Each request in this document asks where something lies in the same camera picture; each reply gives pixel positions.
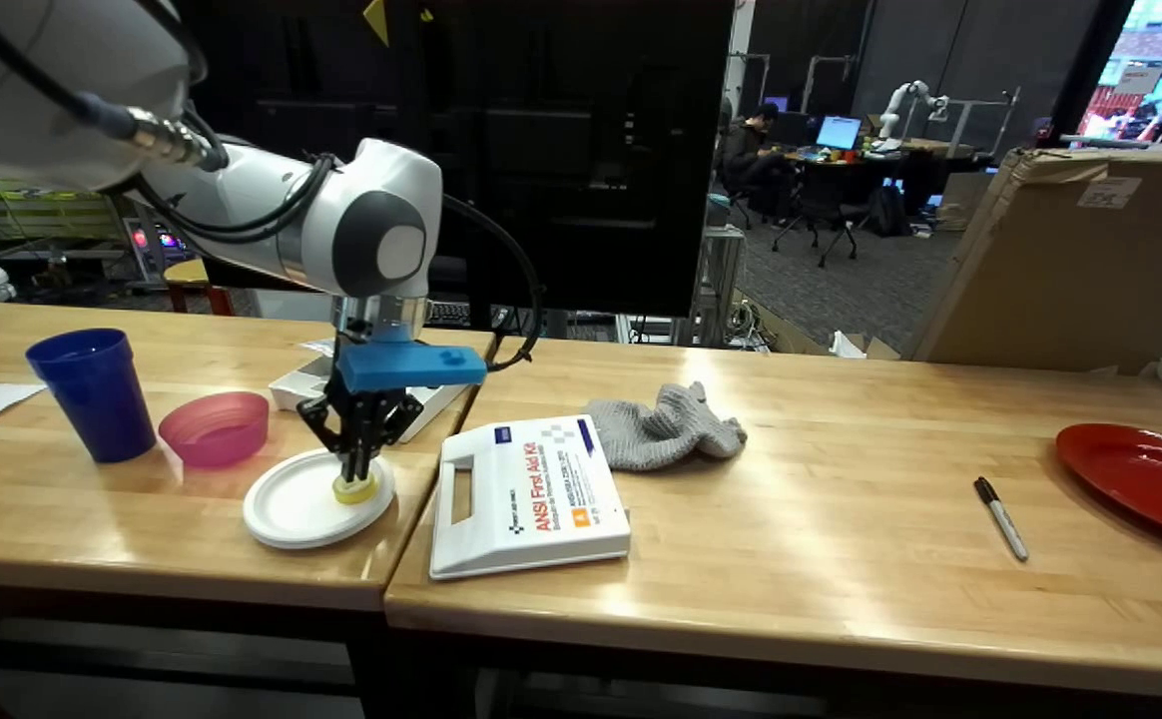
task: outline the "wooden tabletop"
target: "wooden tabletop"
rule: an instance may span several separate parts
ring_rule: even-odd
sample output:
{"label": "wooden tabletop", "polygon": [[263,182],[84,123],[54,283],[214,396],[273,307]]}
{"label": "wooden tabletop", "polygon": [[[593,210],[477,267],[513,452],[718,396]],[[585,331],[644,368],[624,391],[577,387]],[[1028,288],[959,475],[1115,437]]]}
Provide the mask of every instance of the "wooden tabletop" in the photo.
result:
{"label": "wooden tabletop", "polygon": [[[269,396],[277,376],[312,359],[301,343],[333,341],[327,324],[295,319],[0,304],[0,384],[33,379],[26,347],[70,328],[127,331],[151,423],[227,387]],[[470,331],[424,331],[424,341],[489,347],[489,336]],[[461,408],[448,408],[412,445],[388,452],[399,498],[373,533],[281,557],[250,534],[240,509],[273,463],[319,448],[291,411],[273,411],[260,457],[183,475],[164,448],[131,463],[91,463],[57,400],[39,391],[0,416],[0,586],[380,612],[431,488],[435,448],[454,421]]]}
{"label": "wooden tabletop", "polygon": [[[431,512],[388,624],[542,644],[1162,696],[1162,534],[1055,461],[1081,421],[1162,431],[1156,379],[541,343],[462,428],[651,403],[703,379],[731,463],[618,475],[632,557],[431,585]],[[971,479],[1032,545],[1016,565]]]}

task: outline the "pink plastic bowl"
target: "pink plastic bowl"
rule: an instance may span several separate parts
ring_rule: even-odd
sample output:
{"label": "pink plastic bowl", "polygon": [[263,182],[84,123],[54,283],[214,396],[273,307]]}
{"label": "pink plastic bowl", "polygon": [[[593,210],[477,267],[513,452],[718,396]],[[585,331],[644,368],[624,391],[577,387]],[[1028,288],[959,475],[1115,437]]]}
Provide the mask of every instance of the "pink plastic bowl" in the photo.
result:
{"label": "pink plastic bowl", "polygon": [[203,396],[159,423],[183,468],[234,468],[269,440],[269,400],[256,391]]}

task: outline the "white plate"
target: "white plate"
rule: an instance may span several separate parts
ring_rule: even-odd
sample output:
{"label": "white plate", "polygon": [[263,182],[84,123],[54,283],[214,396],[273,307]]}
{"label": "white plate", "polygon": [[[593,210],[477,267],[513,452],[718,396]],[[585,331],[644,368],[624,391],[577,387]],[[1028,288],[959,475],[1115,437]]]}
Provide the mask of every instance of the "white plate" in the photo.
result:
{"label": "white plate", "polygon": [[393,509],[393,468],[376,461],[380,496],[368,504],[337,498],[339,461],[333,452],[303,452],[263,472],[250,498],[243,521],[256,545],[277,550],[317,550],[368,533]]}

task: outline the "pen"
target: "pen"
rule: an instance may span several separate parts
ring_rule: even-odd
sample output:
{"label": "pen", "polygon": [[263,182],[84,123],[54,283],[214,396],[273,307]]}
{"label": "pen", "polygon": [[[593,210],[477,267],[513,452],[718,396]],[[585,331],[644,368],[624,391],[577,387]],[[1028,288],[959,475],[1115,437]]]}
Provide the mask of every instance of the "pen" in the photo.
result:
{"label": "pen", "polygon": [[1016,557],[1020,565],[1028,565],[1028,545],[1023,545],[1023,534],[1020,534],[1020,529],[1016,529],[1007,504],[1003,504],[1003,498],[996,496],[996,488],[988,484],[988,475],[975,479],[975,492],[979,492],[984,509],[992,512],[996,529],[1003,533],[1010,557]]}

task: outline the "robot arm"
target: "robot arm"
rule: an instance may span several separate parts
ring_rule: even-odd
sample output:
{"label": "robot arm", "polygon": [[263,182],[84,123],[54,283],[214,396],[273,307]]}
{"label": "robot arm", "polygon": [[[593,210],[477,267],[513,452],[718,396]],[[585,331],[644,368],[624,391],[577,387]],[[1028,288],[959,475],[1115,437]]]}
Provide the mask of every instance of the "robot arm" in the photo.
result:
{"label": "robot arm", "polygon": [[337,297],[337,373],[303,421],[339,457],[344,484],[368,479],[408,416],[403,387],[489,373],[468,347],[417,343],[445,176],[380,140],[352,166],[218,140],[190,114],[192,48],[172,19],[159,0],[0,0],[0,176],[131,184],[210,257]]}

